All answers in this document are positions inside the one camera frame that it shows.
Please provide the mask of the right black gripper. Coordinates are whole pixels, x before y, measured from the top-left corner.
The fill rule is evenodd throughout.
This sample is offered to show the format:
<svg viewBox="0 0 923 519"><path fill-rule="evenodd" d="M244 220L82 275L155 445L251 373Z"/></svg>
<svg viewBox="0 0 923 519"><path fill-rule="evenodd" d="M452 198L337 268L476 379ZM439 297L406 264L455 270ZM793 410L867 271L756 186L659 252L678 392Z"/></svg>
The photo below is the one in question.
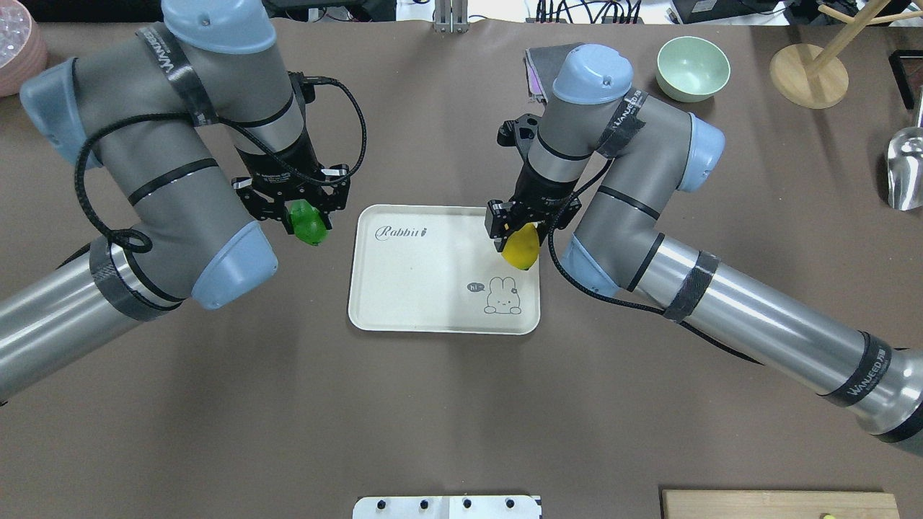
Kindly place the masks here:
<svg viewBox="0 0 923 519"><path fill-rule="evenodd" d="M505 249L505 244L514 233L511 223L545 221L548 222L550 232L567 228L581 208L580 198L570 196L576 183L576 179L566 182L547 179L528 162L524 162L510 202L487 202L485 230L493 239L495 249Z"/></svg>

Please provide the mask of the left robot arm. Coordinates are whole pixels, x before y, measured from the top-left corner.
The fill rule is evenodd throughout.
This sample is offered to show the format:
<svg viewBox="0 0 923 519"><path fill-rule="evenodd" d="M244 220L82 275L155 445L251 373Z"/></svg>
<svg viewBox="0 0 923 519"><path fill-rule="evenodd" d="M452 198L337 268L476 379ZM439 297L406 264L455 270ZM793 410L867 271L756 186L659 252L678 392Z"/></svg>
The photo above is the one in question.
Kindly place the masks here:
<svg viewBox="0 0 923 519"><path fill-rule="evenodd" d="M26 80L33 124L74 168L99 236L2 304L2 400L191 298L217 309L270 279L260 227L310 245L357 167L324 167L314 86L284 66L260 1L164 1L164 19Z"/></svg>

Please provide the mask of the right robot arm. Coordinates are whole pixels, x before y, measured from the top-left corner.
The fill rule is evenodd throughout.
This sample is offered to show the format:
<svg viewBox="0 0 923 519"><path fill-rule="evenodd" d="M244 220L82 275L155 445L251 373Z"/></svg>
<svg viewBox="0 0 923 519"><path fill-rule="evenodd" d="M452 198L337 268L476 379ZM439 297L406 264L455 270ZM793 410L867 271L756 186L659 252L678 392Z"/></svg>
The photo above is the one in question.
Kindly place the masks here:
<svg viewBox="0 0 923 519"><path fill-rule="evenodd" d="M509 198L487 203L495 249L510 250L531 224L590 298L623 305L620 292L639 293L643 311L778 369L874 439L919 456L920 350L837 321L659 226L674 194L698 190L712 173L724 133L637 86L632 62L606 44L526 55L551 61L537 74L545 105L498 128L521 171Z"/></svg>

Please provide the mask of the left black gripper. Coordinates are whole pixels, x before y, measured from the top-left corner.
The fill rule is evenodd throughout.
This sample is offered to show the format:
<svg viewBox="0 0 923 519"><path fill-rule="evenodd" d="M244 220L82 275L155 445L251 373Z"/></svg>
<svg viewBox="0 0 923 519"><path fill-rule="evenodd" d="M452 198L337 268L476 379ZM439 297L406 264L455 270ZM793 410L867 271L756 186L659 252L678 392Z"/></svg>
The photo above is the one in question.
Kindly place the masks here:
<svg viewBox="0 0 923 519"><path fill-rule="evenodd" d="M290 173L266 154L241 150L240 145L240 142L235 143L235 148L251 177L235 177L233 188L254 219L264 221L267 217L281 217L281 203L293 200L309 201L325 214L345 208L352 175L350 168L321 167L306 133L276 154L300 175ZM307 177L328 181L330 186L313 185L306 181Z"/></svg>

